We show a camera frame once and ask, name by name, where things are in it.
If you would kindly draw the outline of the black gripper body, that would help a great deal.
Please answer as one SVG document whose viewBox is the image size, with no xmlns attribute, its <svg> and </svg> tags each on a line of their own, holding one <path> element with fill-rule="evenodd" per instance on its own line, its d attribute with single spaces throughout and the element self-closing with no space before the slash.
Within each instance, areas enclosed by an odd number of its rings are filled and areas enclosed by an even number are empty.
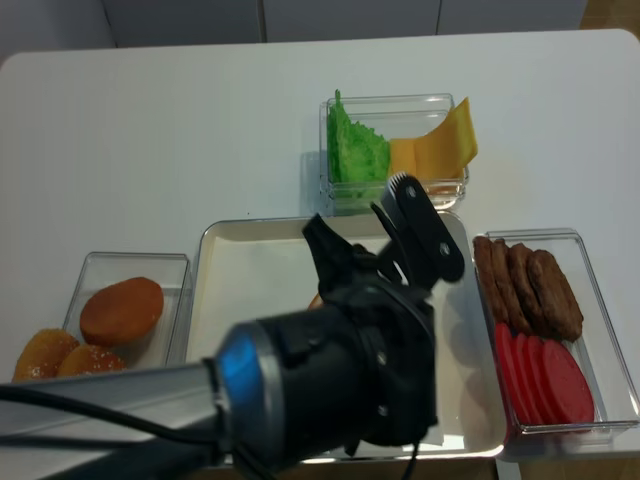
<svg viewBox="0 0 640 480">
<path fill-rule="evenodd" d="M 351 283 L 279 324 L 289 455 L 416 444 L 437 422 L 433 309 L 352 246 Z"/>
</svg>

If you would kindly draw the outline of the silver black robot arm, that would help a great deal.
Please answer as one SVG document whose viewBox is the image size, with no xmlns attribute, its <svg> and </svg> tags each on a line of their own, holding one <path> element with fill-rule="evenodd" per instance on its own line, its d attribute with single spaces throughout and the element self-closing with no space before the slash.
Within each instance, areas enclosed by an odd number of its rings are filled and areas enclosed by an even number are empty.
<svg viewBox="0 0 640 480">
<path fill-rule="evenodd" d="M 170 443 L 231 456 L 258 479 L 364 442 L 417 446 L 438 422 L 429 297 L 462 278 L 465 260 L 417 178 L 393 175 L 373 210 L 389 236 L 376 254 L 320 216 L 304 225 L 316 308 L 238 324 L 191 365 L 5 386 L 2 443 L 132 452 L 104 438 L 111 424 L 140 433 L 144 470 Z"/>
</svg>

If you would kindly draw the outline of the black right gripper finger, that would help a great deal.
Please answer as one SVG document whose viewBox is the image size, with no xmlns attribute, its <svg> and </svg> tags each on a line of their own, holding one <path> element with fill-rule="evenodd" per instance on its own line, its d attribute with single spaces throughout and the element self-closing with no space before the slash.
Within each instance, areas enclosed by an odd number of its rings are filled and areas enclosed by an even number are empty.
<svg viewBox="0 0 640 480">
<path fill-rule="evenodd" d="M 377 254 L 384 278 L 425 290 L 440 280 L 462 279 L 463 254 L 417 178 L 407 173 L 392 175 L 381 203 L 373 203 L 371 209 L 389 237 Z"/>
</svg>

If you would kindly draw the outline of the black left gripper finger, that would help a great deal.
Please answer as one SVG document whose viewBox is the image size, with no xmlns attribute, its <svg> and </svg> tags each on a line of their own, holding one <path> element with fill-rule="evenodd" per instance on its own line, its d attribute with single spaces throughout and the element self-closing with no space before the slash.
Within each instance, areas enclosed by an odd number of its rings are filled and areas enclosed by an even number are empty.
<svg viewBox="0 0 640 480">
<path fill-rule="evenodd" d="M 319 214 L 307 221 L 302 234 L 318 277 L 318 293 L 326 295 L 351 283 L 353 246 L 332 230 Z"/>
</svg>

